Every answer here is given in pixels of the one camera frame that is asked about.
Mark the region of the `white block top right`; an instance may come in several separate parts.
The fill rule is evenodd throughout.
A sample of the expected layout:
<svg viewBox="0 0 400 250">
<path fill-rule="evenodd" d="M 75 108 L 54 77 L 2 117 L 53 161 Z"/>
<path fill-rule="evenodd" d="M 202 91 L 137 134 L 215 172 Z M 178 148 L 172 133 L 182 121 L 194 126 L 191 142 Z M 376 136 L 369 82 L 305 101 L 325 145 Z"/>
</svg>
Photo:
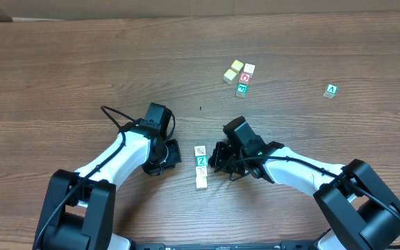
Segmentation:
<svg viewBox="0 0 400 250">
<path fill-rule="evenodd" d="M 252 65 L 250 63 L 245 63 L 244 64 L 243 72 L 245 74 L 248 74 L 250 78 L 253 77 L 254 71 L 255 71 L 255 65 Z"/>
</svg>

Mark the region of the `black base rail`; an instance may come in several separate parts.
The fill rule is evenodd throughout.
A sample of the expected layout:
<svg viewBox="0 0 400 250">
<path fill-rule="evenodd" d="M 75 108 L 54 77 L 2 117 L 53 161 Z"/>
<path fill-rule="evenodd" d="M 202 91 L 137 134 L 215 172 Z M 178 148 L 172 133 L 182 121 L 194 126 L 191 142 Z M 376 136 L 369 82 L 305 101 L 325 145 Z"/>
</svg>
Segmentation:
<svg viewBox="0 0 400 250">
<path fill-rule="evenodd" d="M 251 244 L 137 244 L 132 240 L 112 234 L 107 250 L 337 250 L 344 249 L 332 231 L 317 240 L 282 240 L 277 243 Z"/>
</svg>

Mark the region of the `green picture block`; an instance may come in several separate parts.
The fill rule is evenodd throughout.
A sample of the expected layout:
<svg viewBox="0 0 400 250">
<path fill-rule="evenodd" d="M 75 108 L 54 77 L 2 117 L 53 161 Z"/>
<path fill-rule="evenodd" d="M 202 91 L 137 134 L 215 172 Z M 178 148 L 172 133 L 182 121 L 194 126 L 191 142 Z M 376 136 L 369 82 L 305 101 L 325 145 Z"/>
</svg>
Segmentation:
<svg viewBox="0 0 400 250">
<path fill-rule="evenodd" d="M 240 98 L 245 98 L 248 92 L 248 85 L 246 83 L 238 83 L 235 95 Z"/>
</svg>

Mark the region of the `yellow block upper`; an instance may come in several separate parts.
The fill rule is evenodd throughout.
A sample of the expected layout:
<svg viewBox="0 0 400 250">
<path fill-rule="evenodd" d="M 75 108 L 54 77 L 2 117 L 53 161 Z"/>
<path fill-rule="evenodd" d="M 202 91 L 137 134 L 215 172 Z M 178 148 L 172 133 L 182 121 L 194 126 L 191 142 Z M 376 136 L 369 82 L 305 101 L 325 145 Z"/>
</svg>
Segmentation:
<svg viewBox="0 0 400 250">
<path fill-rule="evenodd" d="M 234 62 L 231 65 L 231 69 L 234 72 L 237 72 L 238 74 L 243 70 L 243 68 L 244 68 L 244 63 L 239 60 L 234 60 Z"/>
</svg>

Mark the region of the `green letter A block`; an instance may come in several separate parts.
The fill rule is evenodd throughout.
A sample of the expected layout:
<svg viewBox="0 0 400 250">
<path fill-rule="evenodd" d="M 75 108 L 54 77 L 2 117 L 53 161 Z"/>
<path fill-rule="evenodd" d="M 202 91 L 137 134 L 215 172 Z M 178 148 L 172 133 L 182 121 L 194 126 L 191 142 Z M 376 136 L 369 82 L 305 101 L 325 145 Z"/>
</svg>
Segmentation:
<svg viewBox="0 0 400 250">
<path fill-rule="evenodd" d="M 326 97 L 326 98 L 332 99 L 338 93 L 338 89 L 339 89 L 339 87 L 337 85 L 333 85 L 333 84 L 329 83 L 326 86 L 326 90 L 323 93 L 323 96 Z"/>
</svg>

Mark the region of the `white block blue side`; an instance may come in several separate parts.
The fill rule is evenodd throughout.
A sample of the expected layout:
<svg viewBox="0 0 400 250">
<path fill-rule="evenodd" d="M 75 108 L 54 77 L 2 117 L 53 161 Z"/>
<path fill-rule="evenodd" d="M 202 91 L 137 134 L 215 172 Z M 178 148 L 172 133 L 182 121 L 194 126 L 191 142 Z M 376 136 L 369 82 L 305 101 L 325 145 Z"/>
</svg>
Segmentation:
<svg viewBox="0 0 400 250">
<path fill-rule="evenodd" d="M 205 156 L 206 155 L 206 147 L 204 145 L 195 146 L 194 147 L 194 155 L 198 156 Z"/>
</svg>

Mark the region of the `yellow block lower left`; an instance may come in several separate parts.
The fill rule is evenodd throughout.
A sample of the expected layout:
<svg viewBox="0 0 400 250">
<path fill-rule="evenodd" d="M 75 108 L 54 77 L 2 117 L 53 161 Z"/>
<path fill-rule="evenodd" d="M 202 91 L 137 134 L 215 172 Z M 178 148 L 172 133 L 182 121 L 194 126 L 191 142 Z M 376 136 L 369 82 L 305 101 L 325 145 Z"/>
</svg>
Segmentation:
<svg viewBox="0 0 400 250">
<path fill-rule="evenodd" d="M 224 73 L 224 81 L 228 83 L 229 85 L 232 85 L 234 83 L 238 82 L 238 73 L 233 71 L 232 69 L 228 69 Z"/>
</svg>

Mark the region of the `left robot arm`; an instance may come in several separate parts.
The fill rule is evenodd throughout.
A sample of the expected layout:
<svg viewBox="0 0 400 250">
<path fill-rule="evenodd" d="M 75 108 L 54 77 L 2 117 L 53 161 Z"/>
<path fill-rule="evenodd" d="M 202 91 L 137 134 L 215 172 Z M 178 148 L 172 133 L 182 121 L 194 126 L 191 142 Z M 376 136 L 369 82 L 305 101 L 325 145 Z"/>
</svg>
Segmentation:
<svg viewBox="0 0 400 250">
<path fill-rule="evenodd" d="M 59 169 L 50 178 L 34 249 L 97 250 L 135 248 L 135 243 L 113 233 L 116 193 L 141 168 L 160 176 L 181 162 L 172 137 L 173 112 L 151 103 L 143 118 L 119 125 L 115 141 L 87 165 L 70 172 Z"/>
</svg>

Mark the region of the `yellow plain wooden block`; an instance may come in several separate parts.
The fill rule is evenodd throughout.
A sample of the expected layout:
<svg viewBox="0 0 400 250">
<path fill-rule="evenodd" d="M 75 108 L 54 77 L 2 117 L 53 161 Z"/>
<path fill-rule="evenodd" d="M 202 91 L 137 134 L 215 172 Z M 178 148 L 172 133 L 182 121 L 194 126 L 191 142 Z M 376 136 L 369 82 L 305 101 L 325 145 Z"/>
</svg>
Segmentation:
<svg viewBox="0 0 400 250">
<path fill-rule="evenodd" d="M 208 188 L 208 179 L 206 176 L 196 177 L 196 189 L 205 190 Z"/>
</svg>

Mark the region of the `red circle block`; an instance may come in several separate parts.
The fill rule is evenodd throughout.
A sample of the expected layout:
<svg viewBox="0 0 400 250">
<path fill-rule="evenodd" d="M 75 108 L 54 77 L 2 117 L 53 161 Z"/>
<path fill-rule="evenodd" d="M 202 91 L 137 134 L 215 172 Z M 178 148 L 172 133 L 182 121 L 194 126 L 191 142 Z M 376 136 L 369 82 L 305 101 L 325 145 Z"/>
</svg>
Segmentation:
<svg viewBox="0 0 400 250">
<path fill-rule="evenodd" d="M 251 76 L 244 72 L 242 72 L 239 76 L 239 83 L 249 84 L 250 80 L 251 80 Z"/>
</svg>

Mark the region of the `white block blue H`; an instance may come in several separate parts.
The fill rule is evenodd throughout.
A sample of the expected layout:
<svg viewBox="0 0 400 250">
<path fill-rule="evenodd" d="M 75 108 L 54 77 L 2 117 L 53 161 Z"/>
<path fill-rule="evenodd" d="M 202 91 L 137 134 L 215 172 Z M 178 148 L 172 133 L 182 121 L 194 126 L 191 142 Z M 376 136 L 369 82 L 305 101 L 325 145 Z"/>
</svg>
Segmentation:
<svg viewBox="0 0 400 250">
<path fill-rule="evenodd" d="M 208 168 L 206 166 L 196 167 L 196 177 L 207 177 L 208 176 Z"/>
</svg>

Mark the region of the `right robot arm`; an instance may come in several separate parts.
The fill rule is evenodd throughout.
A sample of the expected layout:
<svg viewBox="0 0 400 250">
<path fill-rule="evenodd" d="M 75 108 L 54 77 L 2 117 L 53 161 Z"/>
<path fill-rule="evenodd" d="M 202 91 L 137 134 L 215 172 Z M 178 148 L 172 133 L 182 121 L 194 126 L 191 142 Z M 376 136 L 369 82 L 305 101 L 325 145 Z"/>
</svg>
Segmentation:
<svg viewBox="0 0 400 250">
<path fill-rule="evenodd" d="M 330 228 L 314 249 L 400 249 L 400 200 L 366 162 L 330 164 L 266 143 L 244 117 L 223 127 L 208 161 L 216 172 L 290 186 L 316 201 Z"/>
</svg>

